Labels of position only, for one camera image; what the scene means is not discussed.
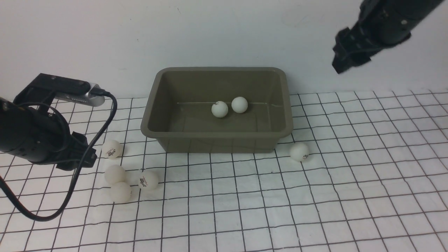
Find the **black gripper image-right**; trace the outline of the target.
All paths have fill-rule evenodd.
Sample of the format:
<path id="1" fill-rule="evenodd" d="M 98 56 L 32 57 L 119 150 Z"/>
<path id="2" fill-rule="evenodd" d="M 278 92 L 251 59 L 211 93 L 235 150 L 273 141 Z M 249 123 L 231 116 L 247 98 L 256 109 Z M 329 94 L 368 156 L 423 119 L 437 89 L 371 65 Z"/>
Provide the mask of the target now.
<path id="1" fill-rule="evenodd" d="M 371 57 L 383 49 L 384 46 L 374 41 L 361 27 L 346 27 L 335 37 L 332 66 L 336 73 L 342 74 L 370 62 Z"/>

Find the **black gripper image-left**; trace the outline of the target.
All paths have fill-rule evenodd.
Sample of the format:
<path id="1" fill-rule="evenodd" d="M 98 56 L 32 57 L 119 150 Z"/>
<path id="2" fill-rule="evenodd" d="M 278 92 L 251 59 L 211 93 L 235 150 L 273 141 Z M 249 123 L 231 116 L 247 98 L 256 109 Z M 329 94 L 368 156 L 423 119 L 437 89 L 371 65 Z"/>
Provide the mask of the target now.
<path id="1" fill-rule="evenodd" d="M 92 168 L 96 159 L 96 150 L 89 147 L 88 139 L 85 135 L 72 132 L 68 147 L 57 156 L 56 168 L 64 171 L 72 171 L 79 164 L 83 168 Z"/>

